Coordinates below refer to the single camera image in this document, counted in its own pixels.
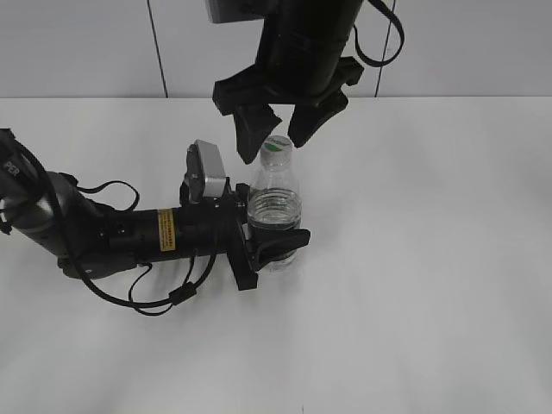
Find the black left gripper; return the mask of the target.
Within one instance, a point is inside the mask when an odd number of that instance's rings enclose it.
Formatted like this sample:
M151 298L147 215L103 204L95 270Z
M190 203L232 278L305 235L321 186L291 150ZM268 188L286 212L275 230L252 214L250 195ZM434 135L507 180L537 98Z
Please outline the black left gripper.
M209 258L206 268L193 282L195 288L206 281L219 254L227 256L237 288L253 290L258 285L256 271L309 244L308 229L252 229L250 247L242 228L247 222L248 191L247 184L232 187L227 183L221 197L204 197L194 204L190 200L190 187L180 186L180 207L175 217L177 252L182 258Z

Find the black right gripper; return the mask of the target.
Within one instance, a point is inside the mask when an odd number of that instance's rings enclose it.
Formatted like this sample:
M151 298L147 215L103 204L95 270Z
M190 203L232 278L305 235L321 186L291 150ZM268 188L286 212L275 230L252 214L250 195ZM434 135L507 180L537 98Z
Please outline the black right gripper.
M342 56L351 29L351 22L334 17L265 18L255 62L213 90L220 112L233 112L236 149L245 164L282 122L269 104L313 104L294 108L288 128L294 147L347 108L339 89L356 85L364 71L355 58Z

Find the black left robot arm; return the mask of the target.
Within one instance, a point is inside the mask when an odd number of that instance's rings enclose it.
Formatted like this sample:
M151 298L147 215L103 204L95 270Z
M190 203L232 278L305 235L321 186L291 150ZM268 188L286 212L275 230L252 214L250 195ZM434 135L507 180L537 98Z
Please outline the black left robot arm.
M70 174L40 173L12 131L2 129L1 230L23 233L74 279L72 255L90 279L103 279L139 265L224 254L241 290L254 289L268 263L309 243L307 229L245 235L249 187L230 185L216 145L194 141L186 168L178 207L137 210L132 203L118 210L90 198L102 185L84 188Z

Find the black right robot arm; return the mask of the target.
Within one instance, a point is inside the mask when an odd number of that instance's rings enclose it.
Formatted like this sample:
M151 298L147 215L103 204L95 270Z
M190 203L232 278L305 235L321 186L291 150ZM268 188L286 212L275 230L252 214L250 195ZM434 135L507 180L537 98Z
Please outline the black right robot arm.
M342 52L361 9L359 1L244 1L263 18L254 63L215 83L213 102L235 123L236 149L250 164L261 144L280 124L275 104L294 108L288 136L305 143L344 111L344 85L356 85L361 64Z

